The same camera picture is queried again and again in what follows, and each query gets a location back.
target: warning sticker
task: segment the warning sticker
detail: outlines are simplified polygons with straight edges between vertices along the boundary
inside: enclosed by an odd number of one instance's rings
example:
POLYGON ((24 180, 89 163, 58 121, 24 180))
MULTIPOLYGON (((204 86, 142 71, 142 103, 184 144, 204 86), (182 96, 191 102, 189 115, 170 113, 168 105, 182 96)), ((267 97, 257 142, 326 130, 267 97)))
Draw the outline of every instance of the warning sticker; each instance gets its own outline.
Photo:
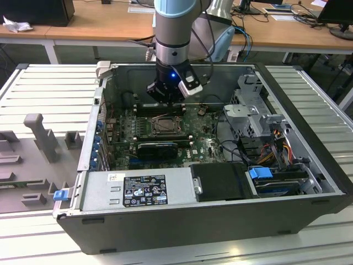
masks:
POLYGON ((108 174, 108 181, 122 181, 122 178, 124 177, 124 173, 108 174))
POLYGON ((168 204, 165 175, 124 178, 125 207, 168 204))

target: blue latch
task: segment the blue latch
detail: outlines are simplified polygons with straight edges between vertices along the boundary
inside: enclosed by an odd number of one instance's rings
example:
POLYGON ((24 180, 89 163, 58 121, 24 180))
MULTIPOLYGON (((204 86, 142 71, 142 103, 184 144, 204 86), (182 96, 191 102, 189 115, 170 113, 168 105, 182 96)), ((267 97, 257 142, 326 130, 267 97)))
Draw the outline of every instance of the blue latch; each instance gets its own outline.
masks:
POLYGON ((90 165, 91 167, 96 167, 96 166, 97 166, 97 162, 94 161, 94 160, 91 160, 91 161, 89 161, 89 165, 90 165))
POLYGON ((97 158, 97 157, 98 157, 98 152, 93 151, 93 152, 90 154, 90 156, 93 157, 93 158, 97 158))
POLYGON ((269 167, 254 167, 249 170, 250 176, 254 178, 273 178, 271 169, 269 167))
POLYGON ((101 120, 97 120, 97 127, 98 128, 102 128, 103 127, 103 123, 101 120))
POLYGON ((100 148, 100 145, 97 144, 96 142, 93 143, 93 150, 98 150, 100 148))
POLYGON ((68 200, 68 190, 57 190, 54 192, 53 200, 68 200))
POLYGON ((98 135, 94 135, 94 141, 95 142, 100 142, 101 141, 101 137, 98 135))

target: aluminum workbench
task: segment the aluminum workbench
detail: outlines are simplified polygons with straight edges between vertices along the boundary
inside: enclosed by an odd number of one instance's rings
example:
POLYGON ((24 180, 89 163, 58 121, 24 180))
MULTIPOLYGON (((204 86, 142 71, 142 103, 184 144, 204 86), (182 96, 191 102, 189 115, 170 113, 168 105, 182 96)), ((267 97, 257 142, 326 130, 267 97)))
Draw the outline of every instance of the aluminum workbench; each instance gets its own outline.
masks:
MULTIPOLYGON (((352 180, 352 121, 303 71, 289 66, 271 66, 268 70, 352 180)), ((98 86, 95 65, 29 65, 18 69, 0 90, 1 130, 13 130, 19 139, 32 138, 22 121, 26 113, 37 110, 49 120, 44 128, 52 129, 57 137, 68 130, 84 136, 98 86), (57 119, 61 126, 56 126, 57 119)), ((82 253, 51 213, 47 209, 0 215, 2 264, 353 263, 351 206, 322 216, 296 235, 97 256, 82 253)))

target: wooden desk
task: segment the wooden desk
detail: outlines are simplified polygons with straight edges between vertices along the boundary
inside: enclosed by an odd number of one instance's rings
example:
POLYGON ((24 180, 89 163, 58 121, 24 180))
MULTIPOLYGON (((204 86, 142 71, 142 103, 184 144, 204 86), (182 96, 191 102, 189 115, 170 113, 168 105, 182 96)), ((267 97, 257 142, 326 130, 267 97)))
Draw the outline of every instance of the wooden desk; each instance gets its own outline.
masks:
POLYGON ((126 41, 153 35, 153 14, 128 13, 128 3, 73 3, 75 14, 69 25, 52 26, 47 39, 126 41))
MULTIPOLYGON (((312 0, 302 0, 314 10, 320 7, 311 5, 312 0)), ((296 3, 297 0, 285 0, 296 3)), ((253 3, 262 8, 269 5, 253 3)), ((41 44, 45 47, 51 63, 60 59, 55 53, 56 45, 74 46, 125 46, 140 47, 128 39, 142 38, 153 34, 152 14, 128 13, 127 3, 112 2, 102 5, 100 1, 84 2, 74 0, 75 15, 67 27, 35 26, 35 30, 24 33, 9 33, 0 29, 0 42, 20 44, 41 44)), ((299 22, 276 21, 271 16, 268 23, 256 21, 251 16, 244 19, 247 33, 253 37, 253 51, 303 52, 313 54, 351 54, 353 42, 338 39, 327 28, 315 30, 299 22)), ((244 45, 244 36, 237 34, 232 41, 232 50, 244 45)))
MULTIPOLYGON (((286 0, 285 3, 298 3, 296 0, 286 0)), ((321 10, 321 7, 311 5, 312 0, 302 0, 305 7, 313 10, 321 10)), ((270 7, 268 4, 252 3, 255 8, 263 11, 262 8, 270 7)), ((257 15, 256 19, 266 21, 263 15, 257 15)), ((332 36, 328 28, 321 30, 313 29, 309 25, 292 21, 276 21, 271 15, 269 22, 262 23, 247 15, 244 25, 248 34, 253 38, 253 49, 256 51, 291 51, 307 53, 344 53, 353 52, 353 41, 342 40, 332 36)), ((238 25, 242 25, 239 18, 234 17, 238 25)), ((244 37, 236 35, 232 45, 244 45, 244 37)))

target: wire bundle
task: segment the wire bundle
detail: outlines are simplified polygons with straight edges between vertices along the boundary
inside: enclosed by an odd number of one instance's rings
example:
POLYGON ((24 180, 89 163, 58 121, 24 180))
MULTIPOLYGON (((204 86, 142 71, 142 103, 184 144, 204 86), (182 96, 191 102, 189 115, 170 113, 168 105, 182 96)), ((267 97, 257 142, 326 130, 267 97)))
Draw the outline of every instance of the wire bundle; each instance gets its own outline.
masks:
POLYGON ((245 47, 247 45, 248 46, 247 55, 245 56, 245 58, 243 60, 243 62, 246 62, 247 58, 248 58, 248 56, 250 54, 250 51, 252 50, 252 47, 253 47, 253 38, 248 33, 246 33, 243 29, 239 28, 238 26, 235 26, 235 29, 237 31, 241 32, 244 35, 244 37, 245 37, 245 45, 244 45, 243 49, 240 51, 240 53, 244 52, 245 47))
POLYGON ((293 17, 296 21, 303 23, 305 25, 309 25, 311 28, 319 28, 318 30, 321 30, 321 27, 326 26, 325 23, 319 23, 317 21, 317 17, 305 6, 301 4, 293 4, 291 5, 291 11, 293 13, 293 17), (298 12, 295 13, 293 10, 294 6, 299 6, 301 8, 304 8, 306 12, 298 12))

